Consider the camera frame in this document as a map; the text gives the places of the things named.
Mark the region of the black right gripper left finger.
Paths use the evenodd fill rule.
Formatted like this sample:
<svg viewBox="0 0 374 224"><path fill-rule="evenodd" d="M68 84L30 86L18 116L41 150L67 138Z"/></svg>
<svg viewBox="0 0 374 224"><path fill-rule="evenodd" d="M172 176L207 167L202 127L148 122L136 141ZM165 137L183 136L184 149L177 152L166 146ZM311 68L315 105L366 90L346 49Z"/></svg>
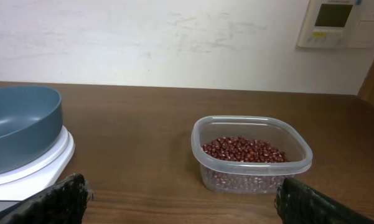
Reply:
<svg viewBox="0 0 374 224"><path fill-rule="evenodd" d="M87 208L89 185L72 174L35 195L0 212L2 224L81 224Z"/></svg>

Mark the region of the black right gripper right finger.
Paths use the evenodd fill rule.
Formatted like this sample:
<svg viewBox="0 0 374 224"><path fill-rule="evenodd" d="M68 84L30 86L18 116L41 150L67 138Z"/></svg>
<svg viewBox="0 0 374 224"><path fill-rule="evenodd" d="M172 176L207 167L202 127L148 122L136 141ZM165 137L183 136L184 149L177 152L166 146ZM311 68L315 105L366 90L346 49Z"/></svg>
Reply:
<svg viewBox="0 0 374 224"><path fill-rule="evenodd" d="M278 187L274 206L283 224L374 224L374 220L292 177Z"/></svg>

